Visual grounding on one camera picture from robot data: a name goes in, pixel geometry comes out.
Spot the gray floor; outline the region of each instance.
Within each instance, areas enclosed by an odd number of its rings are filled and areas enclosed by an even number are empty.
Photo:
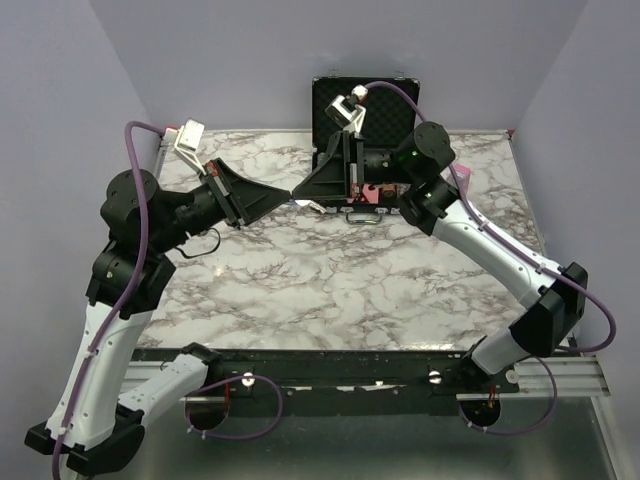
[[[496,426],[535,421],[546,401],[512,400]],[[266,419],[230,419],[247,433]],[[459,418],[428,416],[285,418],[249,442],[202,441],[181,410],[153,425],[141,451],[109,480],[245,479],[613,479],[591,402],[562,400],[553,421],[520,437],[493,437]]]

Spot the cable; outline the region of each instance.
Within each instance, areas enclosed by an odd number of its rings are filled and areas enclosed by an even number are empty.
[[[280,389],[278,388],[278,385],[276,385],[276,383],[271,380],[270,378],[267,377],[263,377],[262,375],[238,375],[237,377],[231,377],[231,378],[226,378],[224,380],[221,380],[219,382],[216,382],[214,384],[211,385],[207,385],[206,387],[202,387],[199,388],[198,390],[195,390],[193,393],[203,393],[203,392],[207,392],[209,390],[213,390],[215,388],[221,387],[222,385],[228,385],[232,382],[237,382],[239,380],[247,380],[247,379],[251,379],[251,378],[255,378],[256,380],[262,380],[263,382],[267,382],[271,388],[273,388],[276,391],[276,395],[278,396],[278,411],[276,413],[275,418],[273,419],[273,421],[269,424],[269,426],[267,428],[265,428],[264,430],[261,430],[257,433],[248,433],[246,435],[226,435],[224,433],[215,433],[215,432],[211,432],[211,431],[207,431],[207,430],[198,430],[197,428],[195,428],[193,426],[193,423],[191,422],[191,414],[188,410],[185,410],[185,420],[187,421],[187,424],[189,425],[189,429],[187,430],[187,432],[197,432],[200,435],[202,435],[202,438],[204,439],[204,437],[209,437],[209,438],[218,438],[221,440],[252,440],[254,438],[258,438],[258,437],[262,437],[263,435],[266,435],[267,433],[269,433],[271,430],[273,430],[276,425],[278,424],[278,422],[280,421],[280,419],[282,418],[282,407],[283,407],[283,400],[282,400],[282,393],[280,392]]]
[[[549,420],[551,420],[551,417],[553,417],[553,414],[558,408],[558,384],[556,383],[556,379],[551,372],[551,368],[549,368],[549,365],[547,365],[547,362],[538,357],[533,358],[540,362],[540,364],[549,374],[549,380],[551,380],[551,387],[553,388],[553,400],[551,401],[551,406],[549,407],[549,410],[547,410],[547,413],[545,413],[544,416],[536,423],[534,423],[533,425],[529,425],[528,427],[520,428],[518,430],[493,430],[491,428],[481,427],[480,425],[476,425],[475,423],[473,423],[465,415],[464,411],[462,410],[462,406],[458,405],[458,413],[460,414],[460,417],[462,417],[462,420],[464,420],[464,423],[467,424],[467,427],[472,428],[478,432],[488,433],[489,435],[500,435],[509,437],[512,435],[522,435],[524,433],[533,432],[534,430],[537,430],[538,428],[545,425]]]
[[[416,105],[413,99],[409,95],[407,95],[400,87],[384,81],[371,82],[365,85],[366,89],[371,89],[376,87],[388,88],[398,93],[409,104],[409,106],[411,106],[411,108],[416,112],[416,114],[418,115],[418,117],[422,122],[427,121],[427,118],[425,117],[424,113],[422,113],[418,105]],[[453,165],[449,165],[449,171],[451,172],[453,181],[460,193],[460,200],[462,201],[462,204],[464,205],[465,210],[467,211],[469,216],[473,218],[474,222],[476,222],[478,225],[482,225],[483,223],[482,219],[478,217],[478,214],[473,210],[473,208],[469,204],[469,200],[467,199],[467,194],[465,193],[464,188],[462,188],[462,185],[460,184],[460,179],[456,174],[455,167]],[[594,353],[607,348],[609,345],[613,343],[613,340],[615,339],[616,334],[618,332],[618,326],[616,324],[616,320],[613,317],[613,314],[611,313],[611,311],[599,298],[597,298],[593,293],[589,292],[587,289],[577,284],[573,280],[567,277],[563,277],[560,272],[556,272],[554,270],[546,268],[545,266],[536,262],[535,260],[530,258],[526,253],[520,251],[517,247],[514,247],[507,240],[502,238],[502,236],[498,232],[493,230],[489,225],[485,225],[483,227],[483,230],[486,231],[491,238],[493,238],[495,241],[497,241],[500,245],[502,245],[508,251],[513,253],[516,257],[518,257],[523,262],[528,263],[530,266],[534,267],[536,270],[546,275],[549,275],[553,279],[568,285],[569,287],[573,288],[581,295],[584,295],[586,298],[591,300],[591,302],[593,302],[593,304],[596,305],[602,311],[602,313],[604,313],[605,317],[607,317],[607,321],[609,322],[609,334],[607,335],[607,338],[602,343],[599,343],[598,345],[594,345],[591,347],[578,347],[578,348],[558,347],[560,350],[564,350],[565,352],[569,352],[569,353]]]
[[[188,253],[186,253],[184,250],[182,250],[182,248],[180,247],[176,247],[176,250],[178,252],[180,252],[180,255],[182,255],[183,258],[186,258],[187,260],[191,260],[194,258],[198,258],[198,257],[204,257],[205,255],[211,255],[212,253],[214,253],[215,251],[218,250],[218,248],[220,248],[220,242],[222,242],[222,237],[220,236],[220,232],[218,231],[218,229],[216,228],[210,228],[209,230],[207,230],[208,232],[214,231],[216,232],[216,234],[218,235],[218,243],[216,243],[216,246],[213,247],[211,250],[208,250],[206,252],[202,252],[202,253],[198,253],[196,255],[189,255]]]
[[[87,348],[87,355],[85,356],[84,360],[80,364],[80,368],[78,369],[78,375],[76,376],[73,387],[71,388],[71,394],[69,395],[69,399],[67,401],[67,408],[62,417],[62,422],[60,423],[60,432],[58,433],[58,438],[56,439],[56,443],[53,447],[51,473],[54,480],[61,480],[60,455],[62,453],[62,447],[64,445],[64,437],[66,430],[69,428],[69,424],[71,423],[71,419],[74,413],[73,410],[78,401],[78,397],[80,396],[80,391],[82,390],[85,377],[87,376],[91,360],[96,355],[96,350],[98,348],[98,345],[100,345],[105,332],[108,330],[109,326],[118,315],[118,312],[120,312],[120,309],[124,306],[127,300],[129,300],[131,294],[138,287],[138,280],[140,279],[140,274],[142,273],[142,268],[144,267],[144,262],[147,256],[147,247],[149,244],[149,212],[147,211],[147,201],[144,193],[142,173],[140,170],[140,165],[138,163],[138,157],[133,146],[133,138],[131,132],[134,127],[142,128],[144,130],[156,133],[160,137],[164,135],[164,130],[138,121],[131,121],[124,127],[124,140],[127,146],[127,153],[129,155],[129,162],[131,163],[133,180],[136,186],[138,205],[140,207],[140,247],[138,248],[138,258],[136,260],[133,273],[131,274],[131,278],[129,279],[129,283],[127,283],[127,286],[120,295],[120,298],[118,298],[116,303],[111,308],[111,311],[104,319],[104,322],[102,322],[102,325],[100,325],[100,328],[96,332],[95,337]]]

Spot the case lid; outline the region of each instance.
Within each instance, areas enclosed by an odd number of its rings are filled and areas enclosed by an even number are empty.
[[[347,96],[356,85],[384,80],[400,87],[418,102],[420,82],[414,78],[369,78],[369,77],[319,77],[312,86],[313,145],[319,151],[327,147],[329,137],[340,129],[324,110],[338,95]],[[367,109],[362,135],[367,147],[395,148],[413,130],[416,114],[402,97],[388,88],[369,91],[363,105]]]

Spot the marble tabletop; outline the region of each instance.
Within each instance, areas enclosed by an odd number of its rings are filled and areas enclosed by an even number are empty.
[[[452,135],[452,147],[472,170],[474,204],[539,251],[506,135]],[[198,155],[292,190],[310,172],[311,149],[310,132],[205,132]],[[172,152],[160,183],[176,191],[199,184]],[[169,253],[177,270],[139,346],[468,349],[522,312],[478,265],[398,215],[353,226],[344,215],[287,204],[241,231],[219,231],[215,254]],[[211,233],[184,248],[197,253],[215,241]]]

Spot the wall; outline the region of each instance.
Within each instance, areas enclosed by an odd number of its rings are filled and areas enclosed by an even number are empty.
[[[512,128],[586,0],[90,0],[151,118],[309,127],[310,87],[342,74],[422,81],[450,128]]]
[[[0,465],[38,480],[50,457],[22,440],[66,383],[106,243],[99,208],[128,165],[123,128],[147,115],[85,0],[3,5],[0,44]],[[136,140],[153,157],[157,142]]]
[[[550,255],[576,260],[619,323],[601,354],[640,472],[640,3],[591,0],[515,135],[515,154]],[[581,343],[606,321],[589,308]]]

